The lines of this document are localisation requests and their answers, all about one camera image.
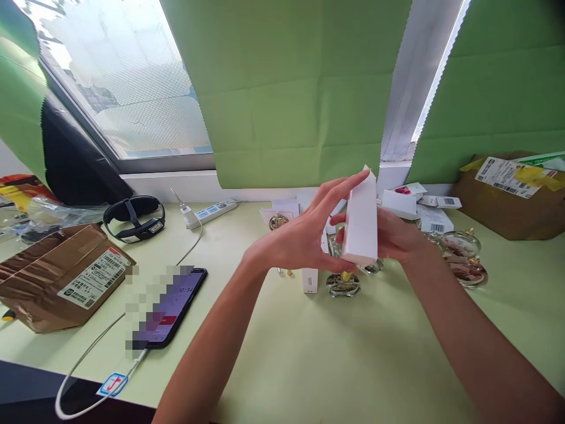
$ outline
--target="smartphone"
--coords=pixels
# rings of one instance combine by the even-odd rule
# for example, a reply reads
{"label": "smartphone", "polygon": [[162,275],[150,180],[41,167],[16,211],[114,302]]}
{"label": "smartphone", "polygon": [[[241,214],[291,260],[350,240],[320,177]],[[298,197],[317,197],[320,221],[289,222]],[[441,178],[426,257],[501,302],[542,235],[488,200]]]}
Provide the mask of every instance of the smartphone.
{"label": "smartphone", "polygon": [[146,331],[140,332],[145,349],[163,349],[171,342],[206,275],[205,268],[193,268],[190,274],[173,277],[170,291],[161,295],[159,308],[153,312],[153,323],[146,323]]}

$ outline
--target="window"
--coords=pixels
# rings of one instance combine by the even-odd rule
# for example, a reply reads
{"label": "window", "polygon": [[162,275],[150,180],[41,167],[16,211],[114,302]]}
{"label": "window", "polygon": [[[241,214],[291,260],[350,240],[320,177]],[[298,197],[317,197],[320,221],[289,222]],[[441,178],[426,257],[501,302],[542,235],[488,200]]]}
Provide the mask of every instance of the window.
{"label": "window", "polygon": [[381,159],[414,157],[447,59],[471,0],[414,0],[398,53]]}
{"label": "window", "polygon": [[35,24],[55,93],[120,173],[215,168],[159,0],[14,1]]}

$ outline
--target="phone screen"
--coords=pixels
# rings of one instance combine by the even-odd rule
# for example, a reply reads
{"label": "phone screen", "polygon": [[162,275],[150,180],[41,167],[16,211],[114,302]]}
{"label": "phone screen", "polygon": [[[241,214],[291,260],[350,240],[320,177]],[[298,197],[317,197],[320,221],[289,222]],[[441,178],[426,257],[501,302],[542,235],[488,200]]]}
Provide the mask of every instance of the phone screen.
{"label": "phone screen", "polygon": [[188,275],[174,276],[173,284],[167,289],[167,293],[161,295],[158,308],[155,308],[151,320],[145,324],[145,331],[139,332],[139,339],[147,343],[147,347],[164,347],[161,345],[178,328],[187,312],[188,303],[195,296],[205,275],[204,269],[195,268]]}

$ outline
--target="power strip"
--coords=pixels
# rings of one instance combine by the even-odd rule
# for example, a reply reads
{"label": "power strip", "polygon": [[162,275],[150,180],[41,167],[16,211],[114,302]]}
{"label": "power strip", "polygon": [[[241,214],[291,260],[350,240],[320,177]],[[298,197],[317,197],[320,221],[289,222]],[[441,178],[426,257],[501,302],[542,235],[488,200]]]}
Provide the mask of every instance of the power strip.
{"label": "power strip", "polygon": [[[195,215],[198,217],[200,222],[202,222],[202,224],[205,224],[213,220],[214,218],[217,218],[220,215],[223,215],[226,212],[229,212],[235,208],[237,208],[237,202],[219,202],[216,203],[215,205],[207,207],[206,209],[202,209],[201,211],[196,212]],[[196,222],[194,224],[187,224],[187,227],[190,230],[193,230],[199,226],[200,226],[199,222]]]}

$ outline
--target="hand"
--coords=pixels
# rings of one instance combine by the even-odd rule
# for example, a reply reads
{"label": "hand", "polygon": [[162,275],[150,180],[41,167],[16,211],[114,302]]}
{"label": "hand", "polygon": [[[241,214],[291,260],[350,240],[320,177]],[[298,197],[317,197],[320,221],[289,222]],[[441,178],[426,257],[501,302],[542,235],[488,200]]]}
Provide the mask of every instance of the hand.
{"label": "hand", "polygon": [[[345,213],[334,215],[331,225],[345,222]],[[381,259],[392,258],[402,264],[408,263],[422,249],[432,246],[416,226],[407,224],[394,213],[379,207],[377,212],[378,256]],[[338,243],[343,242],[345,227],[335,237]]]}
{"label": "hand", "polygon": [[328,217],[339,201],[369,175],[362,171],[349,178],[339,178],[322,184],[309,208],[282,227],[257,240],[245,253],[259,266],[267,268],[325,269],[339,274],[353,272],[351,262],[334,258],[321,248],[322,232]]}

